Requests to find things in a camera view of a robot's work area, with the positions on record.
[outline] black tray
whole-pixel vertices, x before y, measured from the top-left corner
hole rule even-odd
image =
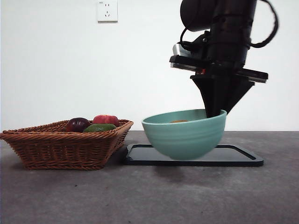
[[[149,144],[131,144],[127,147],[126,165],[149,166],[209,166],[209,167],[259,167],[263,158],[243,148],[232,145],[217,145],[204,156],[189,161],[174,160],[159,153]]]

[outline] power socket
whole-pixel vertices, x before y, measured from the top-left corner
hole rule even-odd
[[[117,22],[117,0],[99,0],[98,22]]]

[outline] bowl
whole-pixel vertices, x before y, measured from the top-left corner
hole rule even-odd
[[[207,118],[205,109],[176,111],[148,117],[142,121],[145,134],[160,153],[175,160],[195,160],[220,142],[226,111]]]

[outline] woven basket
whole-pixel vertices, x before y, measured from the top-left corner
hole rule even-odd
[[[124,145],[132,121],[119,120],[119,127],[95,133],[65,132],[67,120],[48,125],[3,131],[5,140],[27,169],[95,170]]]

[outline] table surface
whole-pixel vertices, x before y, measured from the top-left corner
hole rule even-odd
[[[121,164],[130,131],[96,171],[26,170],[1,141],[2,224],[297,224],[299,132],[225,132],[264,158],[262,167]]]

